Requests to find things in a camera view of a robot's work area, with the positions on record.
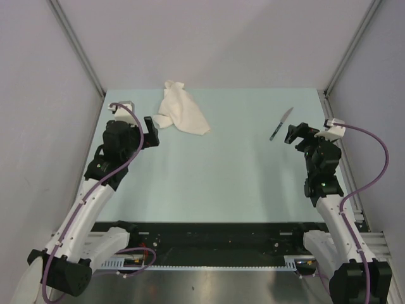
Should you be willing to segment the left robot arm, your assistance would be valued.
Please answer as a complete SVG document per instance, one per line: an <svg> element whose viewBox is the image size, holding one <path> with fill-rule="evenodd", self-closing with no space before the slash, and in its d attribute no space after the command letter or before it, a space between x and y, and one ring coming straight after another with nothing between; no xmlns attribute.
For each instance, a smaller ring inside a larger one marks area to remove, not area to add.
<svg viewBox="0 0 405 304"><path fill-rule="evenodd" d="M140 251L142 260L156 256L153 249L142 244L137 228L128 222L117 221L104 236L85 245L105 204L116 193L128 173L128 166L146 148L159 145L158 130L151 117L144 117L147 132L137 118L119 118L106 123L103 142L87 166L84 181L72 209L60 228L43 250L32 250L28 262L43 266L41 295L45 303L52 303L50 288L63 296L79 296L89 285L94 272L117 253Z"/></svg>

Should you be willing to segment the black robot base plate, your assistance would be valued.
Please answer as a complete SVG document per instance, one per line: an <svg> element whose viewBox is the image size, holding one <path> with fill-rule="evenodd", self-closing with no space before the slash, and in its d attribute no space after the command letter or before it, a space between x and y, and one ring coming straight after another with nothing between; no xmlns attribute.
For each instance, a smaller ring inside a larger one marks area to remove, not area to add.
<svg viewBox="0 0 405 304"><path fill-rule="evenodd" d="M134 223L130 246L145 245L160 267L273 267L287 255L308 255L305 232L328 232L321 222Z"/></svg>

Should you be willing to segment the white cloth napkin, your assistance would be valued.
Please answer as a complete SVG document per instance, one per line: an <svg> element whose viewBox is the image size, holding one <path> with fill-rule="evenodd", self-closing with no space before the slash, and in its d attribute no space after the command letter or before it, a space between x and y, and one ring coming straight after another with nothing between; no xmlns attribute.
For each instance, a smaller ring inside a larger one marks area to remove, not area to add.
<svg viewBox="0 0 405 304"><path fill-rule="evenodd" d="M208 121L185 84L167 80L158 113L153 116L160 129L174 125L179 131L203 136L211 131Z"/></svg>

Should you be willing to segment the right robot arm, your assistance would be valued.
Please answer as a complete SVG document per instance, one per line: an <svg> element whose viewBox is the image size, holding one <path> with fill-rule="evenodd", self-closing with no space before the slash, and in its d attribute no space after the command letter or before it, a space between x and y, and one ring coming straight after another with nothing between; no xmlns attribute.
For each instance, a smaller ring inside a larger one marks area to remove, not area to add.
<svg viewBox="0 0 405 304"><path fill-rule="evenodd" d="M344 194L336 176L342 157L336 141L348 126L341 120L324 123L325 130L307 123L290 125L285 143L304 154L307 177L304 194L324 220L328 231L300 232L292 238L299 254L312 253L323 275L333 303L386 303L392 279L388 262L381 261L369 249L355 224L353 212L345 206Z"/></svg>

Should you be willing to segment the teal handled table knife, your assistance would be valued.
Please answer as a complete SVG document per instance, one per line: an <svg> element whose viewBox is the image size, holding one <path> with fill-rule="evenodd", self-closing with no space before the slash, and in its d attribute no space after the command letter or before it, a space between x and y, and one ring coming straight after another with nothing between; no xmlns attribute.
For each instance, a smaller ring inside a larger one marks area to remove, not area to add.
<svg viewBox="0 0 405 304"><path fill-rule="evenodd" d="M274 140L275 136L278 134L279 130L281 129L282 125L285 123L286 119L288 118L288 116L290 115L290 113L292 112L294 108L291 107L290 109L288 109L283 116L281 117L276 129L273 131L272 135L270 136L270 140Z"/></svg>

